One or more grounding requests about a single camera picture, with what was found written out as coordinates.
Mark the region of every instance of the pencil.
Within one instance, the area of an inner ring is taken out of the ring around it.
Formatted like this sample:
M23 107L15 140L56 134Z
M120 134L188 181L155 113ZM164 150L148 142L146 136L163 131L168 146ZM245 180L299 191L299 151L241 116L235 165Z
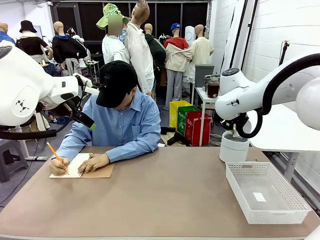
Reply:
M58 159L62 164L64 164L64 162L58 157L56 151L55 151L54 148L50 145L50 143L49 143L49 142L46 142L46 144L49 146L49 148L51 149L52 153L55 155L56 159Z

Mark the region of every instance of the white container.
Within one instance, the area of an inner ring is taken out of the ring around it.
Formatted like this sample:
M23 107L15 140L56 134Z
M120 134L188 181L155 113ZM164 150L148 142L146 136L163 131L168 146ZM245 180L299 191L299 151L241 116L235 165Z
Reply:
M241 136L233 137L231 131L222 134L220 159L225 163L245 162L247 160L249 139Z
M226 178L249 224L301 224L311 211L270 162L225 165Z

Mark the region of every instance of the hand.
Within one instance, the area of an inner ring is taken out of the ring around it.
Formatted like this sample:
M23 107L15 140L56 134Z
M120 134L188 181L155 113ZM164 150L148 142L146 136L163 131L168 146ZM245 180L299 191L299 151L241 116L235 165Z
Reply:
M69 160L67 158L61 156L59 158L62 160L62 163L56 158L52 159L49 163L50 173L56 176L64 174L66 172L65 169L69 165Z
M90 159L84 161L78 168L78 173L84 172L85 174L89 172L94 172L97 168L101 168L110 163L110 159L106 153L95 154L89 153Z

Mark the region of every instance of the blue shirt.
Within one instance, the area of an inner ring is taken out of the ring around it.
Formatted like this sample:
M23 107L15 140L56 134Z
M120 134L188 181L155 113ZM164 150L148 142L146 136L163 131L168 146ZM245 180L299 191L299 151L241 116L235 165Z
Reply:
M0 31L0 43L5 40L8 42L12 42L13 44L15 43L15 40L13 40L11 37L8 36L8 34L6 34L4 31Z
M122 35L119 36L120 41L123 43L125 42L126 32L127 32L127 30L122 29Z
M160 140L160 114L155 101L137 90L130 107L123 111L96 104L97 95L92 95L83 107L83 112L94 120L96 128L90 130L75 122L65 135L58 156L70 161L85 147L114 146L106 152L110 162L130 159L153 152Z

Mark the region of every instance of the gray stool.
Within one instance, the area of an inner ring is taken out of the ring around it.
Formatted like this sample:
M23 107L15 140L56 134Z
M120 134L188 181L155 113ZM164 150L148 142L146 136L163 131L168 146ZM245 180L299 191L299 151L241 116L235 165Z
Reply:
M10 148L14 148L17 155L11 155L12 158L16 159L17 162L12 163L10 165L6 165L4 153L10 150ZM16 140L0 140L0 182L8 182L10 181L10 173L14 172L19 168L28 169L28 163L21 151L20 143Z

